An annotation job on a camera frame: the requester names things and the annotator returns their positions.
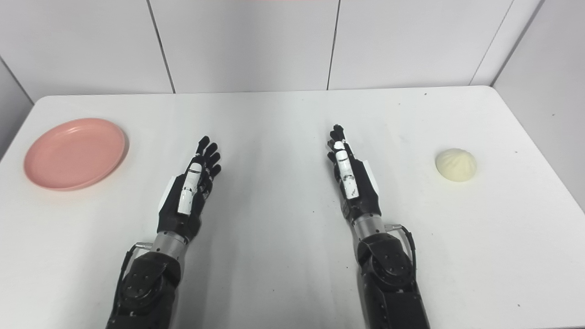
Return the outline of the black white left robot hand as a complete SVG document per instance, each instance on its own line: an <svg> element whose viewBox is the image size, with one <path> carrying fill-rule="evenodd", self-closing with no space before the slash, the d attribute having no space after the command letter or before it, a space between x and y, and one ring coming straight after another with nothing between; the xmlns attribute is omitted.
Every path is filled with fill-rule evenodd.
<svg viewBox="0 0 585 329"><path fill-rule="evenodd" d="M202 225L201 214L213 190L213 181L222 170L218 145L208 136L198 142L196 154L178 175L159 210L158 233L174 233L191 242Z"/></svg>

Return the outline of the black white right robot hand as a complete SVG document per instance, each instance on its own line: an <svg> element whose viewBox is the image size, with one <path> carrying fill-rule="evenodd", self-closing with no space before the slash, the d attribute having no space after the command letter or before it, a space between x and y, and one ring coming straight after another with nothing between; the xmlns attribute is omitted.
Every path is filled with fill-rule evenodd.
<svg viewBox="0 0 585 329"><path fill-rule="evenodd" d="M378 192L368 175L366 163L355 157L346 140L343 126L336 124L327 142L328 159L334 166L334 178L342 198L342 214L352 223L363 215L381 215Z"/></svg>

